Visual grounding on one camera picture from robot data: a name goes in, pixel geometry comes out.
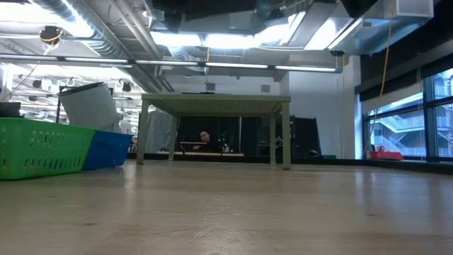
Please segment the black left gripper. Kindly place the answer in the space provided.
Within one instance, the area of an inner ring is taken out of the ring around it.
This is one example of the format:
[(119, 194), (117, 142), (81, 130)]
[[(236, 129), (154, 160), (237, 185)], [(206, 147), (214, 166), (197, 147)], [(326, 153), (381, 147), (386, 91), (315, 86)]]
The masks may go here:
[(252, 11), (257, 0), (152, 0), (152, 6), (164, 13), (164, 25), (178, 33), (183, 20)]

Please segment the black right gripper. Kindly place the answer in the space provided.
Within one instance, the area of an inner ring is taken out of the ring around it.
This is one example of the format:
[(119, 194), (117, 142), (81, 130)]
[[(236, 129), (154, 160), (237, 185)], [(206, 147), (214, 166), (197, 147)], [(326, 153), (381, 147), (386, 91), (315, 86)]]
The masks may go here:
[(375, 5), (378, 0), (340, 0), (351, 18), (359, 18)]

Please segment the white desk lamp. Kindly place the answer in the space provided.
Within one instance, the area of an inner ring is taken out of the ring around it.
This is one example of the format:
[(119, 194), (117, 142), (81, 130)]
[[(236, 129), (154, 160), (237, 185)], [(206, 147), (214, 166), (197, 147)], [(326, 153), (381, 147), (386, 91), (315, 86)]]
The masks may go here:
[(120, 115), (105, 82), (72, 87), (58, 93), (70, 125), (121, 132)]

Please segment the long wooden desk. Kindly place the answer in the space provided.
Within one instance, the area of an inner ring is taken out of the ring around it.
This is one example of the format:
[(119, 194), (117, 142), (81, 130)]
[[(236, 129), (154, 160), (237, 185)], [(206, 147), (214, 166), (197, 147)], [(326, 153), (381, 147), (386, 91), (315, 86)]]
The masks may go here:
[(243, 157), (242, 153), (230, 153), (230, 152), (192, 152), (188, 151), (189, 147), (195, 145), (205, 145), (205, 142), (180, 142), (181, 152), (176, 154), (187, 154), (187, 155), (199, 155), (199, 156), (215, 156), (215, 157)]

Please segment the ceiling light strip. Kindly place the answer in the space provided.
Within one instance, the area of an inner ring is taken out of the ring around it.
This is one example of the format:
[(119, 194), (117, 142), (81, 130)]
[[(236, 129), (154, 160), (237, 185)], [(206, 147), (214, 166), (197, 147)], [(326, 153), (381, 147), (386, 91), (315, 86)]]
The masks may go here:
[(288, 72), (318, 72), (318, 73), (341, 73), (340, 67), (318, 66), (291, 66), (283, 64), (247, 64), (233, 62), (207, 62), (207, 61), (178, 61), (178, 60), (154, 60), (154, 59), (113, 59), (98, 57), (67, 57), (52, 55), (15, 55), (0, 53), (0, 60), (5, 62), (67, 62), (88, 63), (113, 67), (131, 67), (133, 65), (153, 65), (170, 67), (208, 67), (208, 68), (234, 68), (234, 69), (257, 69)]

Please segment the green perforated metal shelf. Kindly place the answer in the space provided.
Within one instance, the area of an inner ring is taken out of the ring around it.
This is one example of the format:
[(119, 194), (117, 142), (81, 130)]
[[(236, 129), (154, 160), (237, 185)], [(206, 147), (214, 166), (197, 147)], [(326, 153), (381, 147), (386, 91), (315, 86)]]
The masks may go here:
[(289, 124), (290, 96), (232, 95), (232, 94), (142, 94), (142, 109), (139, 115), (137, 140), (138, 164), (144, 163), (149, 134), (148, 110), (154, 106), (172, 116), (171, 141), (168, 159), (174, 158), (179, 118), (183, 116), (206, 117), (253, 117), (270, 120), (270, 163), (276, 165), (275, 121), (282, 117), (282, 164), (284, 170), (291, 169), (291, 144)]

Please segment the grey cloth cover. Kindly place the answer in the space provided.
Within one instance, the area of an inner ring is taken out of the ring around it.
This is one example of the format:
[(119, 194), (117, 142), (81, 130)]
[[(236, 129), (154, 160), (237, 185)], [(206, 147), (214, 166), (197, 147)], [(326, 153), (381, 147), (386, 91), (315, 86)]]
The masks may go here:
[(173, 116), (161, 110), (153, 110), (148, 117), (148, 138), (146, 153), (155, 154), (168, 150), (171, 139)]

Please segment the large glass window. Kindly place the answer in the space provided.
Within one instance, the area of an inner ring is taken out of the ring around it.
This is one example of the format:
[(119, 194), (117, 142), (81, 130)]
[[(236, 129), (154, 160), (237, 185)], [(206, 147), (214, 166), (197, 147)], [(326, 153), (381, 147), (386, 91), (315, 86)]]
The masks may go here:
[(453, 159), (453, 68), (425, 78), (418, 71), (411, 81), (360, 96), (363, 143), (405, 159)]

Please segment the person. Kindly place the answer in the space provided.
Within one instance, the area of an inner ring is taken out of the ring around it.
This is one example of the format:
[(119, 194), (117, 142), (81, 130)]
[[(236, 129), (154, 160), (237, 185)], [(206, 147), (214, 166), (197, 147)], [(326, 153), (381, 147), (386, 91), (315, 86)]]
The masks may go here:
[(212, 137), (207, 131), (203, 130), (200, 132), (200, 140), (203, 144), (195, 145), (193, 147), (195, 151), (214, 153), (222, 152), (222, 146), (219, 141), (215, 137)]

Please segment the red box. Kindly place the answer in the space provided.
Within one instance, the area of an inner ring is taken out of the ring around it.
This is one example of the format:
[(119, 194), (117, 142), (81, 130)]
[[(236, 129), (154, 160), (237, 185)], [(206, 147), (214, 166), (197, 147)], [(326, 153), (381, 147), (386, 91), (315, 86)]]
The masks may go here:
[(371, 151), (369, 153), (370, 159), (376, 160), (396, 160), (402, 161), (403, 155), (400, 152), (385, 152), (385, 151)]

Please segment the blue plastic basket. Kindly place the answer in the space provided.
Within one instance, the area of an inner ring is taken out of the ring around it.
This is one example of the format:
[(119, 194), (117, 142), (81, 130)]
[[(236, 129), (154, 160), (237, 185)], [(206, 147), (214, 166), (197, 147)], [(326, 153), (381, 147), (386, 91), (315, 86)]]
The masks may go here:
[(97, 130), (91, 140), (83, 171), (122, 166), (132, 141), (132, 135)]

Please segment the black monitor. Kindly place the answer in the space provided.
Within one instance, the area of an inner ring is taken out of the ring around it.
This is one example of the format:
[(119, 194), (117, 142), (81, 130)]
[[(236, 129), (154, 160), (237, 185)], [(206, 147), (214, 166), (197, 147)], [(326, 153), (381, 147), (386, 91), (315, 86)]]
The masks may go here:
[(19, 118), (20, 109), (18, 102), (0, 102), (0, 118)]

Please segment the green plastic basket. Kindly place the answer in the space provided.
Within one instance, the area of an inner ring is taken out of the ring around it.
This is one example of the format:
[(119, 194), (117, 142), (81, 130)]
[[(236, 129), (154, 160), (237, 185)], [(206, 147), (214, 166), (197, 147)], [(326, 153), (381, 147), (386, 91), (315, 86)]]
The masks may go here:
[(94, 129), (25, 118), (0, 118), (0, 180), (82, 170)]

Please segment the silver rectangular air duct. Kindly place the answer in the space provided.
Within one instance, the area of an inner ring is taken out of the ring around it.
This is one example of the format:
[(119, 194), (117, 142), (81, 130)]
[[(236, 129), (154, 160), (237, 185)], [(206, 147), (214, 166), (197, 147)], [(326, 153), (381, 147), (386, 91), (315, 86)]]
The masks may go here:
[(439, 1), (378, 0), (359, 18), (351, 18), (340, 0), (299, 0), (302, 10), (289, 20), (280, 44), (372, 55), (425, 25), (434, 17)]

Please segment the silver spiral air duct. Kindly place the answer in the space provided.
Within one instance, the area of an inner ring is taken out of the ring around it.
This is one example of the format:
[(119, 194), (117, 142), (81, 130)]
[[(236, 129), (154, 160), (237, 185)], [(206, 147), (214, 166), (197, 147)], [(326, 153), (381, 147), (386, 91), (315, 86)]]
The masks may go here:
[[(99, 16), (84, 0), (31, 0), (47, 12), (54, 14), (68, 25), (87, 32), (90, 39), (84, 44), (103, 58), (132, 59), (132, 53), (118, 40)], [(172, 92), (168, 82), (154, 76), (153, 71), (134, 65), (121, 69), (132, 77), (139, 87), (148, 93)]]

